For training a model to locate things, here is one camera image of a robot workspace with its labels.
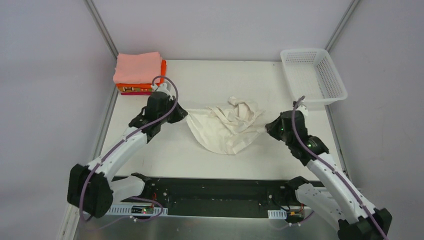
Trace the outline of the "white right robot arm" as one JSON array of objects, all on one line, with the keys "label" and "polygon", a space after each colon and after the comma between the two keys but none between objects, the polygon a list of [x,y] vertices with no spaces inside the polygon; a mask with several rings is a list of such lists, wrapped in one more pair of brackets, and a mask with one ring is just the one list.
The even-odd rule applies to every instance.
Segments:
[{"label": "white right robot arm", "polygon": [[378,209],[341,172],[323,141],[308,133],[301,111],[281,112],[265,129],[272,138],[284,142],[292,156],[319,179],[329,194],[298,176],[284,186],[283,196],[288,204],[301,203],[311,208],[336,230],[340,240],[388,238],[393,219],[390,212]]}]

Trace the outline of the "cream white t shirt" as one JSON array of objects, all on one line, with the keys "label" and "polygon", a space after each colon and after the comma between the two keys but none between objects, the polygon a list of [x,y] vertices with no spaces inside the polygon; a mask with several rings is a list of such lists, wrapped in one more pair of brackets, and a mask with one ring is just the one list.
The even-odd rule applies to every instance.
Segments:
[{"label": "cream white t shirt", "polygon": [[206,150],[236,155],[265,132],[265,113],[256,101],[231,96],[227,103],[187,110],[186,122]]}]

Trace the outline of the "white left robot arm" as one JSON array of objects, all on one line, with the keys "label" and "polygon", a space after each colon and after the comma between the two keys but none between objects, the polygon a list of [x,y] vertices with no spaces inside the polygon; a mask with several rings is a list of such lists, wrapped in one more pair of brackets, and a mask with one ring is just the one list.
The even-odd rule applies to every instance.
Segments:
[{"label": "white left robot arm", "polygon": [[131,197],[140,202],[152,198],[148,177],[132,173],[114,180],[119,169],[142,147],[146,146],[165,123],[173,124],[187,116],[178,98],[163,91],[153,92],[147,104],[128,124],[119,141],[104,155],[86,165],[76,164],[70,170],[67,202],[95,218],[103,217],[112,205]]}]

